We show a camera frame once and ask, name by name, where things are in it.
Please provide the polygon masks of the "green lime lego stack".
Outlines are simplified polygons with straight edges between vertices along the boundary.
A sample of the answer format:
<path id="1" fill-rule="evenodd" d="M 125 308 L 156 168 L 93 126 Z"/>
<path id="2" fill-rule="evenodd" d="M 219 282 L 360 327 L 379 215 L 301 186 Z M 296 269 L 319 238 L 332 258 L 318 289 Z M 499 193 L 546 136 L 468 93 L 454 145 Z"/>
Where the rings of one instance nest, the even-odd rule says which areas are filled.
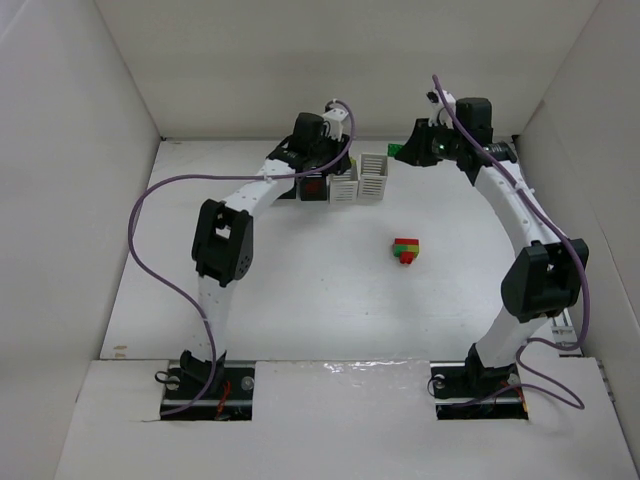
<path id="1" fill-rule="evenodd" d="M 389 157 L 395 157 L 402 148 L 403 148 L 402 144 L 389 143 L 387 145 L 387 155 Z"/>

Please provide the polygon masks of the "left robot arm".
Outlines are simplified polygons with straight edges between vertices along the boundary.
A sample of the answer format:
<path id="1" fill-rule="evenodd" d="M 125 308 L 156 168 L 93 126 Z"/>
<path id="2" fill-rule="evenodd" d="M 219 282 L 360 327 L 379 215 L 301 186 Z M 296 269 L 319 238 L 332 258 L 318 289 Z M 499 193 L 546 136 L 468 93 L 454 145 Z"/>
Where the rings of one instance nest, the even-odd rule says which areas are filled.
<path id="1" fill-rule="evenodd" d="M 327 107 L 320 115 L 299 114 L 293 132 L 267 155 L 255 180 L 220 201 L 202 204 L 191 257 L 212 355 L 209 361 L 198 360 L 188 351 L 180 357 L 181 379 L 200 388 L 196 399 L 214 393 L 224 377 L 231 300 L 253 262 L 255 221 L 275 200 L 295 189 L 296 174 L 310 172 L 319 180 L 350 167 L 350 137 L 344 133 L 347 118 L 348 112 L 337 106 Z"/>

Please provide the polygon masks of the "red green lego stack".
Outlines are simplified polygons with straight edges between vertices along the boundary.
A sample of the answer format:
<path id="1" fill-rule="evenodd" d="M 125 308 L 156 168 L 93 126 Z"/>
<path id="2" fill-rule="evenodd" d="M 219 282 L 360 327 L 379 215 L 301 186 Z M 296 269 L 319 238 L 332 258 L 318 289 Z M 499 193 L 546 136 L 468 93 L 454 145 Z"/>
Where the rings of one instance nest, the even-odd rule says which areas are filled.
<path id="1" fill-rule="evenodd" d="M 392 243 L 392 254 L 402 265 L 410 265 L 419 252 L 419 240 L 416 238 L 395 238 Z"/>

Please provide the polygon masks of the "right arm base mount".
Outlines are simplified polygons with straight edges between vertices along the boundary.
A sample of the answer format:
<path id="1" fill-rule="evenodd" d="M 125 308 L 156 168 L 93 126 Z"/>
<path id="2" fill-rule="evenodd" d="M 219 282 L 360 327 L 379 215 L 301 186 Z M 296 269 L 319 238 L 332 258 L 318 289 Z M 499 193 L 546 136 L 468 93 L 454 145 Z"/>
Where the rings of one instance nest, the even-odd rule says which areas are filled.
<path id="1" fill-rule="evenodd" d="M 528 420 L 514 364 L 478 378 L 464 362 L 431 362 L 428 393 L 438 420 Z"/>

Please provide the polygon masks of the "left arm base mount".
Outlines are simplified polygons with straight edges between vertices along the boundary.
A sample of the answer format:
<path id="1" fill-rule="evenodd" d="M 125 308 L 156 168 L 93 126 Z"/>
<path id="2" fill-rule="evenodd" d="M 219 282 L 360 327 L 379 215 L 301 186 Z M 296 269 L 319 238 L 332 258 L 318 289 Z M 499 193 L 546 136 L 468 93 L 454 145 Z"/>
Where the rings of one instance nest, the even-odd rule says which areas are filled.
<path id="1" fill-rule="evenodd" d="M 154 379 L 162 387 L 160 419 L 163 421 L 250 421 L 253 413 L 256 364 L 229 362 L 221 380 L 188 409 L 182 408 L 200 392 L 202 385 L 180 371 L 176 362 L 167 371 L 158 371 Z"/>

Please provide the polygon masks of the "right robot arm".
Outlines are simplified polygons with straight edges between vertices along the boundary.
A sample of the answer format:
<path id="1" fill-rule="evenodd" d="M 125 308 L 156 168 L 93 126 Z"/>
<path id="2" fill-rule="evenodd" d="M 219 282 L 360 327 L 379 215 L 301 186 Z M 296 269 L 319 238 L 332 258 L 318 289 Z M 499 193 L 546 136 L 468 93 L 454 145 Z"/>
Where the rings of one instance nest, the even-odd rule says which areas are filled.
<path id="1" fill-rule="evenodd" d="M 484 398 L 514 374 L 517 354 L 534 334 L 584 297 L 589 249 L 551 223 L 526 184 L 515 152 L 494 141 L 488 99 L 457 100 L 434 91 L 427 99 L 430 116 L 415 122 L 396 160 L 420 167 L 455 162 L 493 208 L 515 255 L 500 286 L 502 308 L 487 333 L 470 347 L 463 366 L 432 371 L 438 398 Z"/>

